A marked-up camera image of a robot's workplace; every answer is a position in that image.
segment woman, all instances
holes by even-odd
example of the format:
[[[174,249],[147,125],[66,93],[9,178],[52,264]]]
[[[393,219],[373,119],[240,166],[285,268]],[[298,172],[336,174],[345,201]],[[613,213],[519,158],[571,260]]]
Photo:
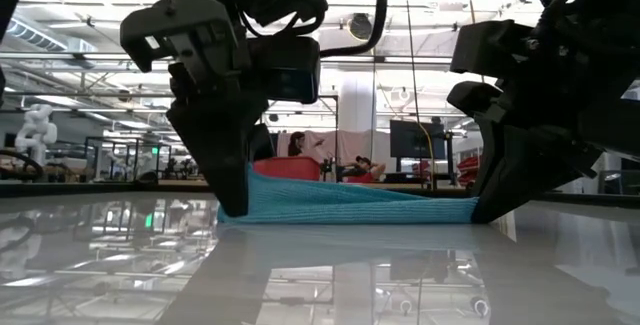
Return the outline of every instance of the woman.
[[[289,139],[288,155],[300,156],[304,151],[304,141],[305,141],[304,133],[296,131],[293,134],[291,134],[291,139]],[[322,145],[322,143],[324,143],[324,140],[320,140],[317,143],[315,143],[314,147],[318,147]]]

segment man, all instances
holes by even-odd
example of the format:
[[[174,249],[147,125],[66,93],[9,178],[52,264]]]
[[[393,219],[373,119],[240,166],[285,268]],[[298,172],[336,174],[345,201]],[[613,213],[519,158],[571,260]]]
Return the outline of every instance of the man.
[[[348,183],[366,184],[379,181],[386,170],[385,164],[372,163],[366,157],[357,156],[356,162],[349,164],[353,169],[347,170],[343,176]]]

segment person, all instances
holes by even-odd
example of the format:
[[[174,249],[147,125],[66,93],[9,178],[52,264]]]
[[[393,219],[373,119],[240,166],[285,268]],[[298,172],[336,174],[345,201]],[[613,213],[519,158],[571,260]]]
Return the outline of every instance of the person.
[[[347,178],[348,183],[371,183],[379,181],[384,171],[387,169],[385,164],[376,164],[366,157],[357,156],[356,162],[349,164],[353,166],[353,170],[348,170],[343,176]]]
[[[289,139],[289,148],[287,151],[288,156],[300,156],[304,152],[305,136],[303,132],[296,131],[291,134]],[[318,147],[324,143],[324,140],[319,140],[313,146]]]

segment yellow cable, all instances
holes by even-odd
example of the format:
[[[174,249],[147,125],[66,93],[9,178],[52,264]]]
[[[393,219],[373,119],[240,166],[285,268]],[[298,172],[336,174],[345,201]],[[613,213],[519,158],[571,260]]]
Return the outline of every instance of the yellow cable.
[[[416,93],[414,94],[414,96],[416,96],[416,102],[417,102],[418,94]],[[436,163],[436,158],[433,155],[433,144],[431,143],[431,135],[429,135],[429,132],[427,131],[427,129],[425,129],[424,126],[422,126],[422,123],[417,118],[416,118],[416,123],[418,123],[418,126],[420,126],[420,129],[422,129],[424,134],[427,135],[427,142],[429,143],[429,154],[431,154],[431,163],[433,164],[433,171],[431,172],[431,176],[429,177],[429,180],[431,180],[431,190],[433,190],[433,182],[437,181],[435,178],[436,177],[435,175],[438,172],[438,164]]]
[[[412,68],[412,75],[413,75],[413,96],[414,96],[414,102],[416,105],[416,123],[418,124],[420,129],[422,129],[424,134],[427,136],[427,142],[429,143],[429,154],[431,155],[431,163],[433,164],[433,171],[431,172],[431,176],[429,180],[431,181],[431,189],[433,189],[434,181],[437,181],[435,180],[435,174],[438,172],[438,164],[436,164],[436,158],[433,154],[433,143],[431,142],[431,135],[429,134],[427,129],[425,129],[424,126],[422,126],[422,123],[420,122],[420,106],[418,104],[418,86],[416,84],[416,62],[415,62],[415,53],[413,51],[413,29],[411,25],[411,6],[409,6],[409,0],[406,0],[406,4],[407,4],[407,22],[409,25],[409,48],[411,50],[411,68]],[[418,164],[418,170],[420,170],[421,168],[422,168],[422,158],[420,158],[420,163]]]

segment folded towel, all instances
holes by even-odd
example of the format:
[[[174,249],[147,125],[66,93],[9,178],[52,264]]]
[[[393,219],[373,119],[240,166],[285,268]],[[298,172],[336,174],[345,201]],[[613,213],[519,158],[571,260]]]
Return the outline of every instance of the folded towel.
[[[249,214],[232,224],[467,224],[477,198],[429,199],[364,186],[266,177],[249,171]]]

